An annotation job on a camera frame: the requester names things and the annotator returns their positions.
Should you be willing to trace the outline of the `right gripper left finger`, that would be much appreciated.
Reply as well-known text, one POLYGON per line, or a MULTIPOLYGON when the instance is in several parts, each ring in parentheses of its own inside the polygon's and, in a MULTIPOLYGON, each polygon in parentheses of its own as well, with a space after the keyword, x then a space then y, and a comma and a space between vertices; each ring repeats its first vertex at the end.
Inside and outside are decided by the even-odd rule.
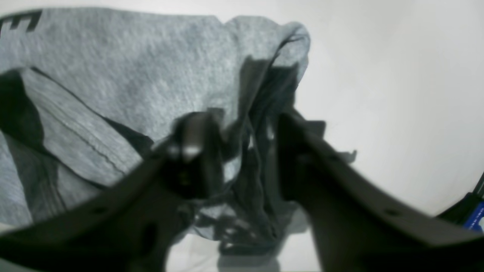
POLYGON ((163 272, 191 204, 223 187, 222 139, 210 112, 172 134, 114 187, 67 213, 1 236, 1 259, 40 272, 163 272))

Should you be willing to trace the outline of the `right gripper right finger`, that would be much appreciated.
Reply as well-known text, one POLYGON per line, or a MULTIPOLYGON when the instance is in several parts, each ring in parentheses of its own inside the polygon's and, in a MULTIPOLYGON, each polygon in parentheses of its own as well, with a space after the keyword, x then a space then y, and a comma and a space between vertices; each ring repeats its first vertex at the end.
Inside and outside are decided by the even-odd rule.
POLYGON ((358 174, 285 113, 276 132, 278 179, 312 227, 324 272, 482 272, 483 236, 424 215, 358 174))

